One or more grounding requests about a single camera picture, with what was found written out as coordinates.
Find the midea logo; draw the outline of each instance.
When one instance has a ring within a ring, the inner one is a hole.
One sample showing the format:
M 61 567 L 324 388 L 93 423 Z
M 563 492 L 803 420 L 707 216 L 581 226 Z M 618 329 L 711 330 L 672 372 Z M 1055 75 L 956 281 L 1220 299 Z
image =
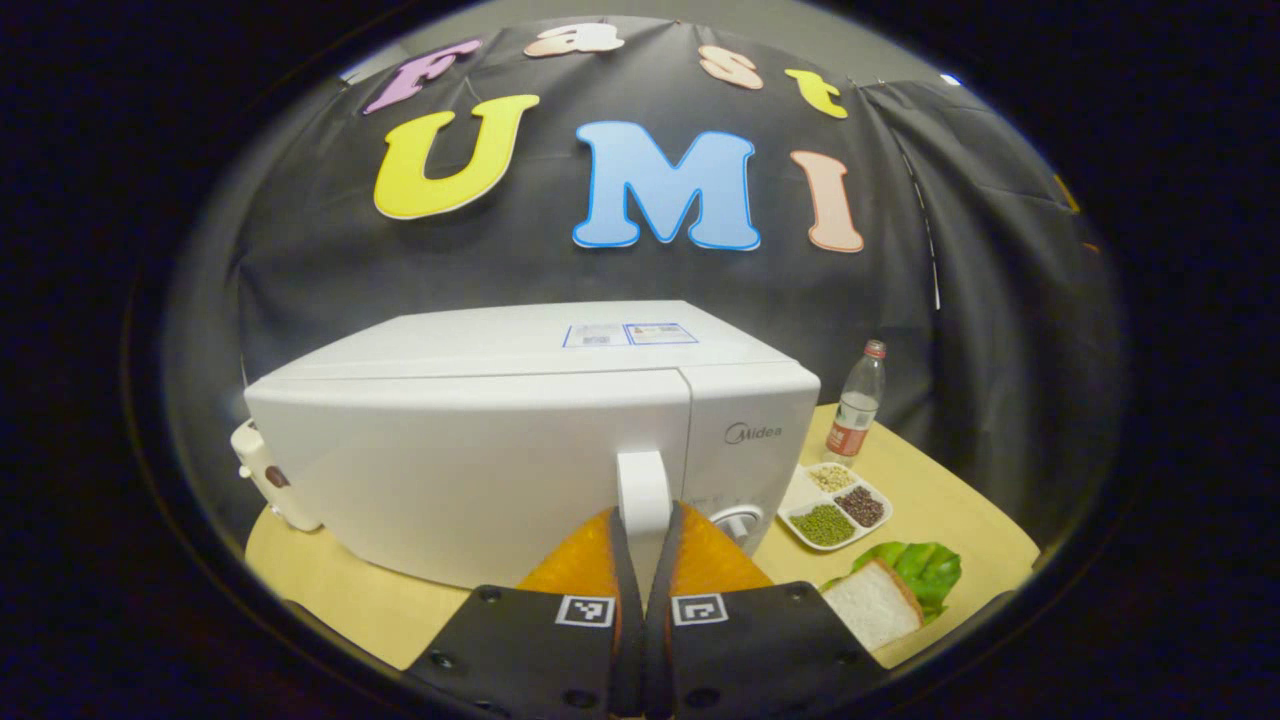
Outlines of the midea logo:
M 759 439 L 782 434 L 782 428 L 751 428 L 746 423 L 733 423 L 724 430 L 724 442 L 737 445 L 744 439 Z

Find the white bread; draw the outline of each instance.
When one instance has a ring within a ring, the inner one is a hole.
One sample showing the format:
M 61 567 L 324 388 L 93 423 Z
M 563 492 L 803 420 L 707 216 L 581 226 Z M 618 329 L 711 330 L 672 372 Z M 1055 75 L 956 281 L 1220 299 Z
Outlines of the white bread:
M 868 651 L 924 626 L 915 593 L 879 557 L 827 588 L 822 596 Z

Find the blue letter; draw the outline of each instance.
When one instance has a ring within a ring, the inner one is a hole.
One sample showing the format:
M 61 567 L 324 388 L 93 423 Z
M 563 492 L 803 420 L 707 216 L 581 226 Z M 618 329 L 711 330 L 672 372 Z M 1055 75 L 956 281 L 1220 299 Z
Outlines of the blue letter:
M 627 191 L 662 242 L 671 242 L 685 213 L 701 196 L 689 238 L 699 247 L 755 250 L 760 233 L 746 205 L 750 142 L 726 132 L 699 135 L 675 168 L 635 123 L 588 123 L 577 137 L 591 146 L 591 197 L 586 222 L 573 228 L 582 247 L 626 247 L 640 237 L 627 219 Z

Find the pink letter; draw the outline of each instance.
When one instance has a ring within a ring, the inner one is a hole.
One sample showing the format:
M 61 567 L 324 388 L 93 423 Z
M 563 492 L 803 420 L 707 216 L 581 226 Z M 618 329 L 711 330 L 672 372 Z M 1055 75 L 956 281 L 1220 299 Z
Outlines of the pink letter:
M 538 40 L 525 47 L 530 58 L 547 58 L 566 53 L 605 53 L 622 47 L 618 28 L 608 23 L 580 23 L 538 33 Z
M 703 56 L 698 64 L 713 78 L 748 90 L 760 90 L 764 87 L 764 81 L 760 79 L 760 76 L 751 72 L 755 69 L 755 63 L 746 59 L 745 55 L 739 55 L 714 45 L 703 45 L 698 49 L 698 54 Z
M 440 77 L 444 70 L 449 69 L 458 55 L 472 53 L 476 47 L 480 47 L 480 41 L 468 40 L 453 47 L 436 50 L 430 55 L 404 63 L 396 70 L 396 78 L 383 90 L 378 100 L 374 100 L 365 108 L 365 114 L 376 113 L 388 105 L 412 97 L 419 90 L 422 90 L 421 83 L 424 81 Z
M 813 227 L 809 241 L 823 250 L 858 252 L 863 249 L 863 236 L 854 229 L 849 215 L 849 197 L 841 178 L 847 172 L 844 163 L 817 152 L 797 150 L 791 159 L 804 169 L 813 195 Z

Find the plastic bottle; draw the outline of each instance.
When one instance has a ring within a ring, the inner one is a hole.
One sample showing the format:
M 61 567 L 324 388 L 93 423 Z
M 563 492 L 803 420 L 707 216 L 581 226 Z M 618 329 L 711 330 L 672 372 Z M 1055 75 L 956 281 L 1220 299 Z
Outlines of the plastic bottle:
M 849 372 L 849 379 L 840 391 L 840 407 L 831 432 L 827 433 L 823 462 L 840 462 L 846 468 L 852 465 L 883 396 L 884 343 L 869 340 L 861 360 Z

